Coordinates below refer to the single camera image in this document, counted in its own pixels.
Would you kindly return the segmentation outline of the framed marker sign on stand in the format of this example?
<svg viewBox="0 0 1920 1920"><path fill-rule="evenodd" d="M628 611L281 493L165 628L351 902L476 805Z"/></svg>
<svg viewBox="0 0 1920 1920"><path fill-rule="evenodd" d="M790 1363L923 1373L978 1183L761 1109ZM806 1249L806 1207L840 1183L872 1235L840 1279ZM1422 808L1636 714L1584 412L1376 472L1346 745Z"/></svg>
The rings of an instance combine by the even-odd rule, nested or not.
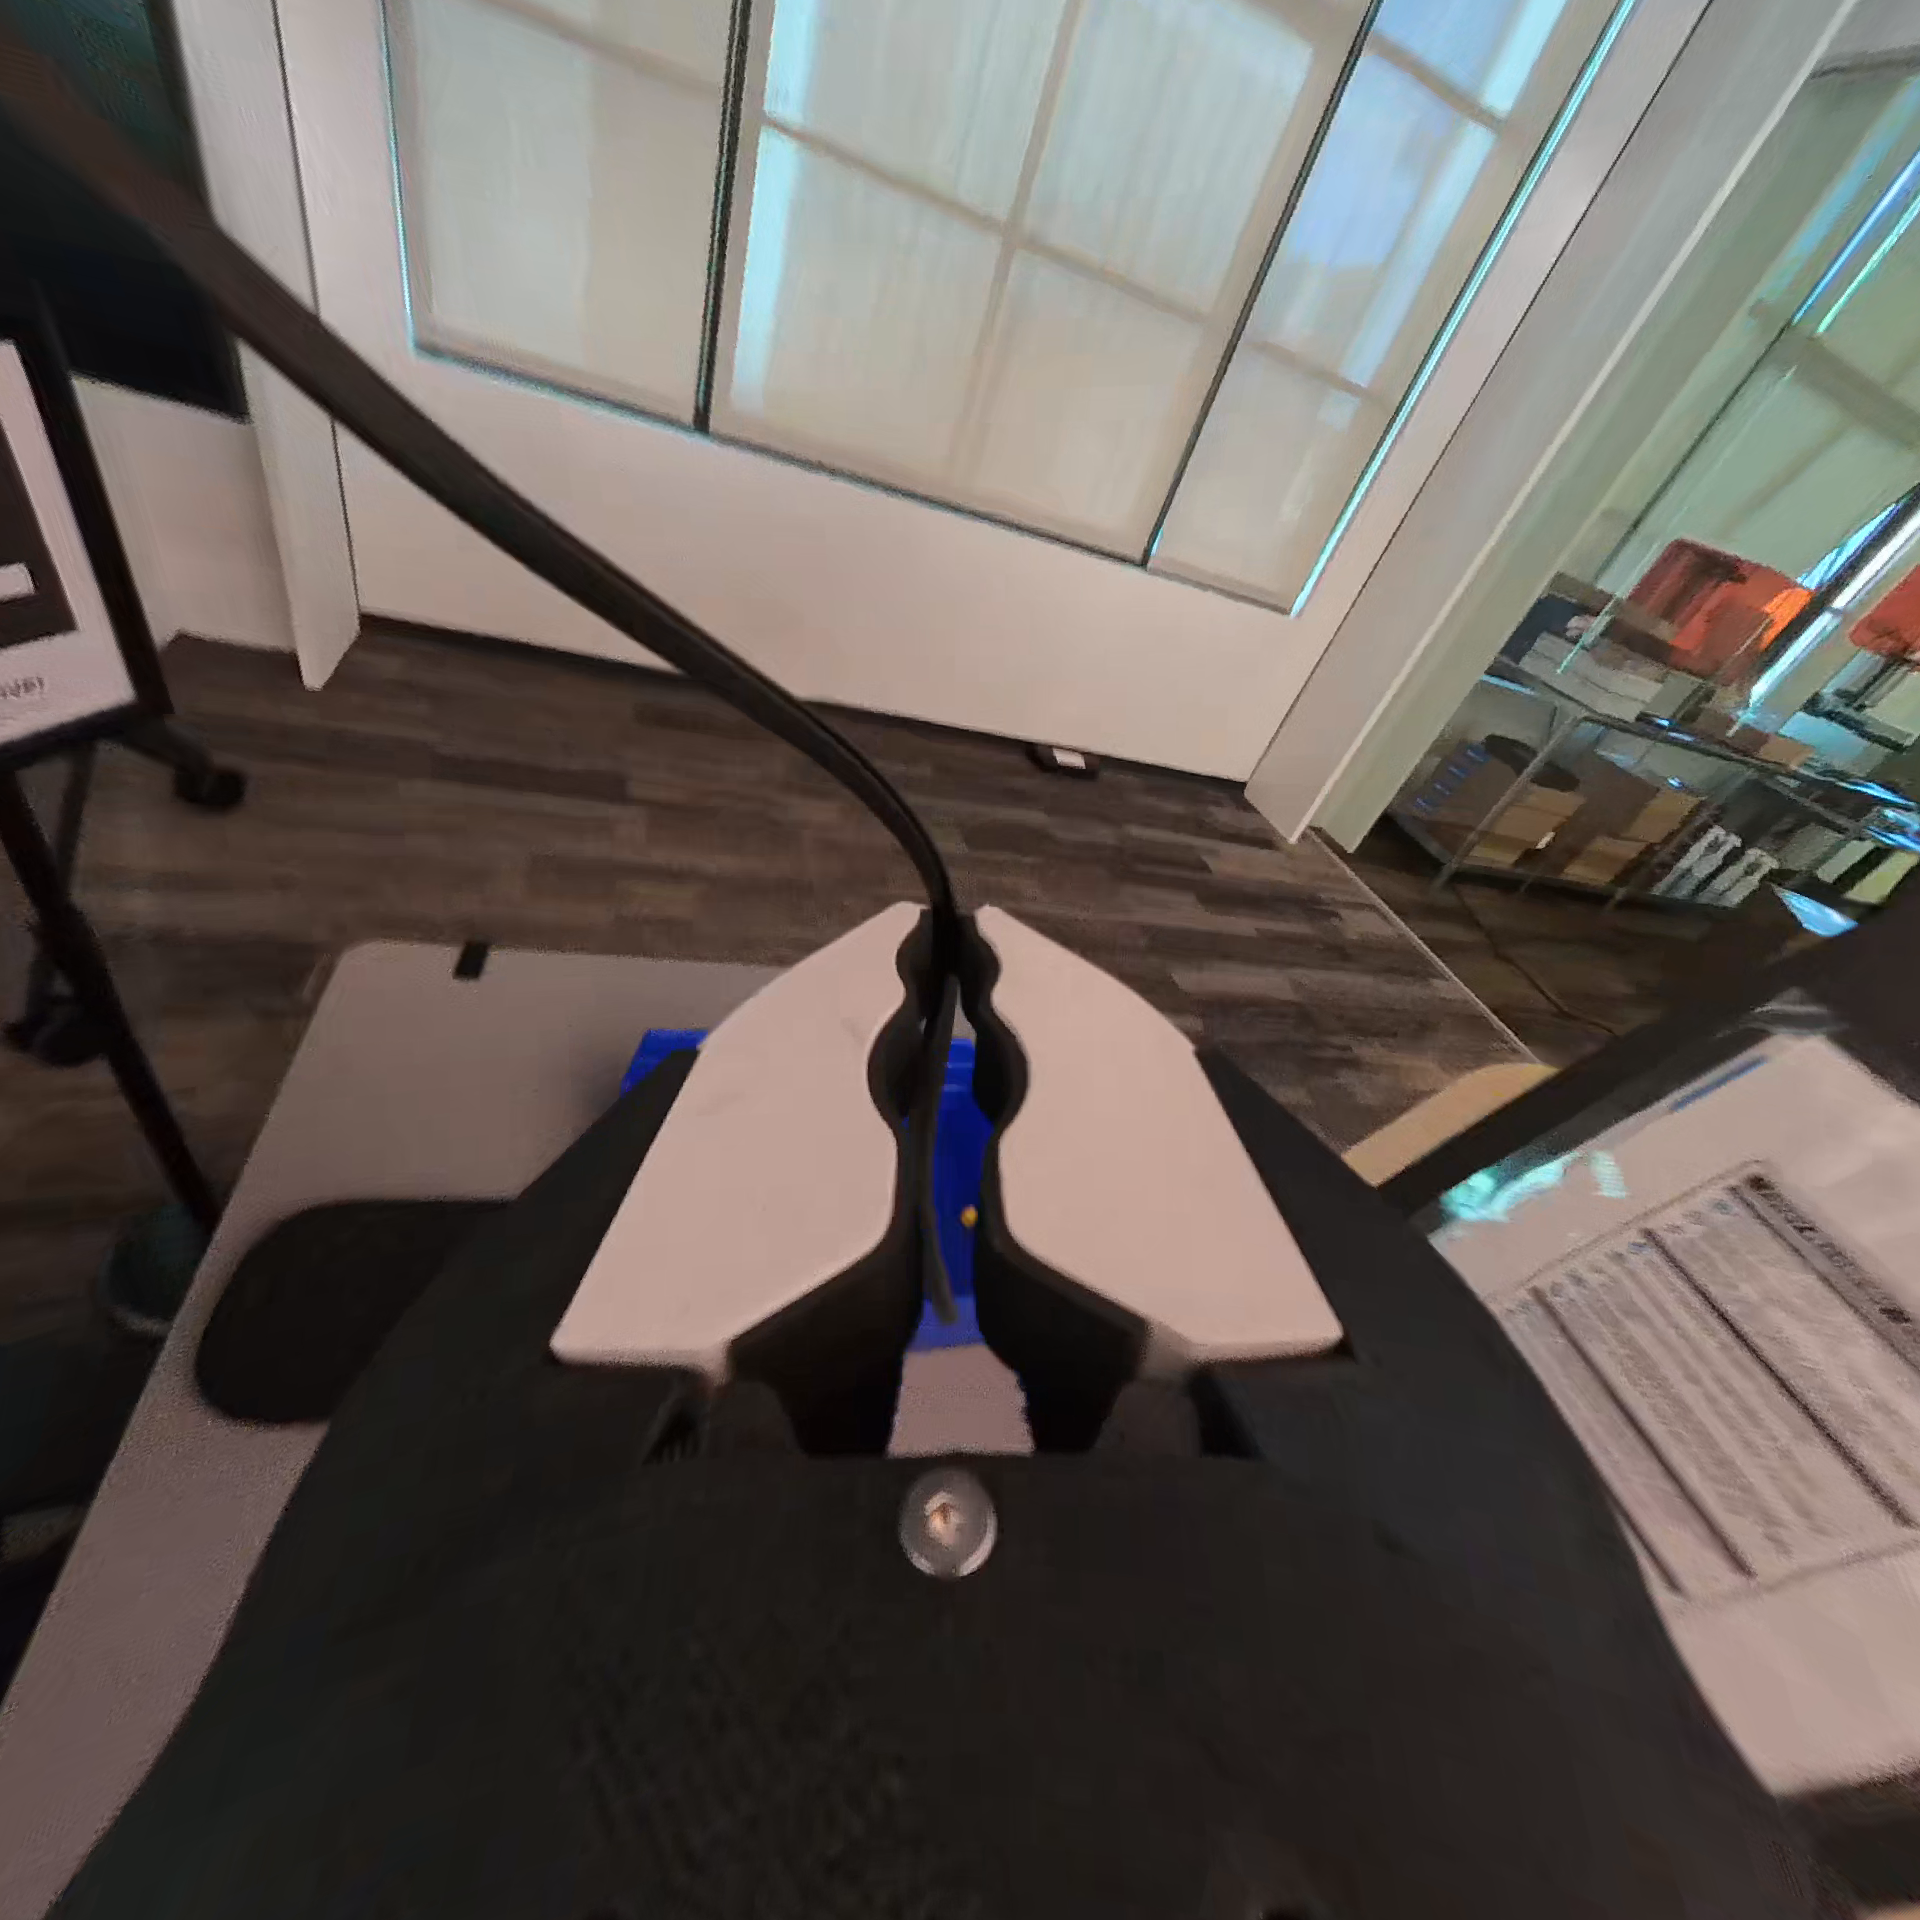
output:
<svg viewBox="0 0 1920 1920"><path fill-rule="evenodd" d="M222 1203L196 1164L106 946L73 894L96 751L168 767L180 805L229 813L247 781L174 721L155 628L118 535L77 391L40 290L3 273L3 857L29 911L12 1050L103 1059L177 1207L208 1237Z"/></svg>

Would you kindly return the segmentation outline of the orange storage boxes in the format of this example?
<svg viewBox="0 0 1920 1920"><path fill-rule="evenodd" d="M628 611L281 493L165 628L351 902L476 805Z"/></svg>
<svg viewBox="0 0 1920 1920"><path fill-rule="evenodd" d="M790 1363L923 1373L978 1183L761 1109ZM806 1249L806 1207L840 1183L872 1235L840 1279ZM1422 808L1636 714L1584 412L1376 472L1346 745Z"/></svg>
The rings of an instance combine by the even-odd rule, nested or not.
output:
<svg viewBox="0 0 1920 1920"><path fill-rule="evenodd" d="M1674 538L1622 595L1612 637L1700 684L1753 681L1809 601L1809 587L1765 563Z"/></svg>

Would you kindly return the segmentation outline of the metal shelf with boxes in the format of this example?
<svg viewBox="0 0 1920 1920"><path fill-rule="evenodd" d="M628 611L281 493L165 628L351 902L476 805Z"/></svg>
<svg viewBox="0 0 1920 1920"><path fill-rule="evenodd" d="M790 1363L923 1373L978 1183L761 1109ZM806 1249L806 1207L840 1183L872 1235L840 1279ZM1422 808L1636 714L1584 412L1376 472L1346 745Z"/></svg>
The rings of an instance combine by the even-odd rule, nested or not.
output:
<svg viewBox="0 0 1920 1920"><path fill-rule="evenodd" d="M1839 933L1916 880L1916 543L1869 522L1753 681L1612 637L1625 587L1555 583L1389 805L1438 881Z"/></svg>

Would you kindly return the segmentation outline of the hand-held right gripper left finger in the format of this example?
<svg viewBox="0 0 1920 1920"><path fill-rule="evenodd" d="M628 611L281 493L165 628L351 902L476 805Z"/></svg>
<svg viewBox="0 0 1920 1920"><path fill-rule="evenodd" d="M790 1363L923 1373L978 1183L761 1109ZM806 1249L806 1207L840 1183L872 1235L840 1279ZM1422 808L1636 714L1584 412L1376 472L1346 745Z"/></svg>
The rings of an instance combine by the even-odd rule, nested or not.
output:
<svg viewBox="0 0 1920 1920"><path fill-rule="evenodd" d="M889 905L710 1029L552 1329L557 1363L722 1378L834 1284L875 1284L905 1349L923 1276L895 1078L921 1041L923 924Z"/></svg>

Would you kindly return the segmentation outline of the black cable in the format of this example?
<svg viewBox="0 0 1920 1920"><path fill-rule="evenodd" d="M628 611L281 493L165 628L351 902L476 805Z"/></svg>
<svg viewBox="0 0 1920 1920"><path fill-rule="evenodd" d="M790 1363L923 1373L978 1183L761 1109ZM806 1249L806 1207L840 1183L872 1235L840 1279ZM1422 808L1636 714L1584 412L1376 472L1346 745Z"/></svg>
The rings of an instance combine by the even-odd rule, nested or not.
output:
<svg viewBox="0 0 1920 1920"><path fill-rule="evenodd" d="M810 765L845 787L903 847L923 886L932 911L932 983L938 992L934 1011L923 1016L921 1062L910 1085L910 1218L921 1227L923 1294L938 1317L954 1324L958 1304L934 1213L934 1119L958 1008L954 953L959 909L948 863L923 821L840 727L710 637L688 613L634 583L606 556L571 535L457 444L352 353L253 253L235 245L196 195L157 173L67 87L50 63L17 39L3 39L3 123L96 204L141 228L255 357L347 429L347 436L379 455L397 478L541 586L632 644L652 651L761 731L778 734L796 756L810 757Z"/></svg>

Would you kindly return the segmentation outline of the framed instruction sheet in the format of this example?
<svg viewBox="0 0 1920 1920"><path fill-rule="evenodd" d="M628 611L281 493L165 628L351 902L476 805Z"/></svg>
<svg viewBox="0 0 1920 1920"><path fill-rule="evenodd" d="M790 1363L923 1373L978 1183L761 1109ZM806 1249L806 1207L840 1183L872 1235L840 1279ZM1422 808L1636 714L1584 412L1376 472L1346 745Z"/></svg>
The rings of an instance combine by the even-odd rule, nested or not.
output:
<svg viewBox="0 0 1920 1920"><path fill-rule="evenodd" d="M1916 1781L1916 909L1397 1169L1769 1789Z"/></svg>

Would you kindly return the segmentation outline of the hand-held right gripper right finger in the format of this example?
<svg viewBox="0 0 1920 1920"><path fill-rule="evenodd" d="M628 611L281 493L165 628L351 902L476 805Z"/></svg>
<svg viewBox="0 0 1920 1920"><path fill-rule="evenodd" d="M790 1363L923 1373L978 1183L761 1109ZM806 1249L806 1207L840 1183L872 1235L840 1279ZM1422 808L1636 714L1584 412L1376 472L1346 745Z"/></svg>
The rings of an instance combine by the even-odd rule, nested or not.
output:
<svg viewBox="0 0 1920 1920"><path fill-rule="evenodd" d="M1118 1310L1151 1367L1330 1355L1339 1317L1190 1036L995 905L974 936L981 1262Z"/></svg>

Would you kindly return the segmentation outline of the white framed window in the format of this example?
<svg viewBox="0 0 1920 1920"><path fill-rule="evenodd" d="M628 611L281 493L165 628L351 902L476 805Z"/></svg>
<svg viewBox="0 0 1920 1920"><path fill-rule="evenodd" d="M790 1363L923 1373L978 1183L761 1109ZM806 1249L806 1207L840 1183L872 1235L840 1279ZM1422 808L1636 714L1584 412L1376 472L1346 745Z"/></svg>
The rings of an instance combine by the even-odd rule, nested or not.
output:
<svg viewBox="0 0 1920 1920"><path fill-rule="evenodd" d="M387 4L419 349L1302 611L1633 4Z"/></svg>

